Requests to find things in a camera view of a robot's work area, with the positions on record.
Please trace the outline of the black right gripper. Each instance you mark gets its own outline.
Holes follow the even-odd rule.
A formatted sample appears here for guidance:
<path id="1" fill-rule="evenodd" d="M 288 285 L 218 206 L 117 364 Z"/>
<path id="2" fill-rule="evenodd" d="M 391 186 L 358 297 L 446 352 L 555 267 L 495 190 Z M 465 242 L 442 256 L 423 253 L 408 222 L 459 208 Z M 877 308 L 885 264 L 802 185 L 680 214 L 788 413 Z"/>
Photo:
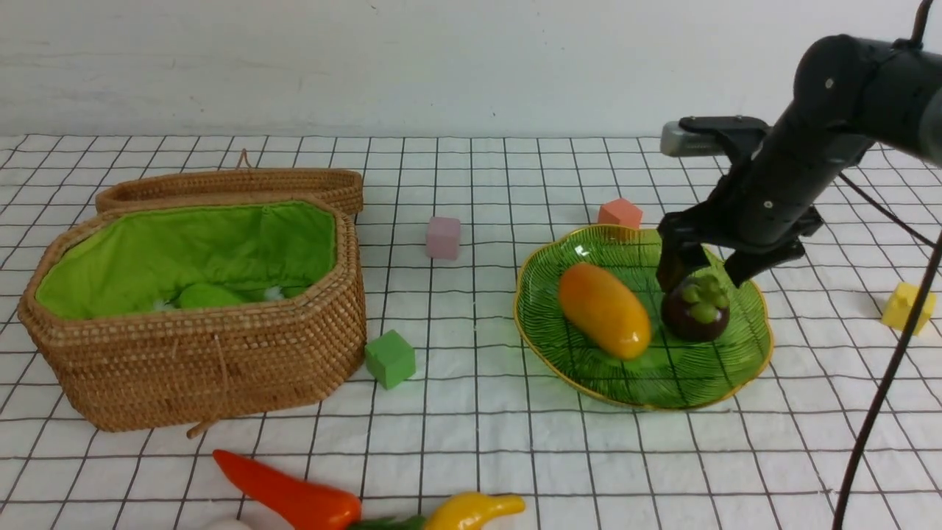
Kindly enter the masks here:
<path id="1" fill-rule="evenodd" d="M 800 237 L 824 224 L 814 202 L 825 189 L 820 145 L 793 135 L 770 135 L 720 179 L 709 198 L 667 214 L 656 279 L 663 293 L 709 267 L 702 244 L 736 250 L 726 259 L 734 286 L 805 256 Z"/>

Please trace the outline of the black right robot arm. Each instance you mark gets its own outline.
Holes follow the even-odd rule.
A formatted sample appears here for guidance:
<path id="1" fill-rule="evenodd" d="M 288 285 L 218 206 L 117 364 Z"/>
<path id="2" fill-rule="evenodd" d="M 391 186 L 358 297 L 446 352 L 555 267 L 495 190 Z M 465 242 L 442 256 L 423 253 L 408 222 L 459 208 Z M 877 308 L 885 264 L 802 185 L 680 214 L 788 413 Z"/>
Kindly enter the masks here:
<path id="1" fill-rule="evenodd" d="M 730 168 L 706 200 L 667 213 L 657 226 L 663 292 L 706 268 L 704 246 L 732 250 L 734 286 L 804 255 L 801 239 L 822 225 L 815 201 L 872 145 L 940 165 L 939 54 L 904 40 L 835 35 L 811 45 L 792 101 L 774 125 L 747 116 L 688 116 L 666 124 L 662 153 L 723 153 Z"/>

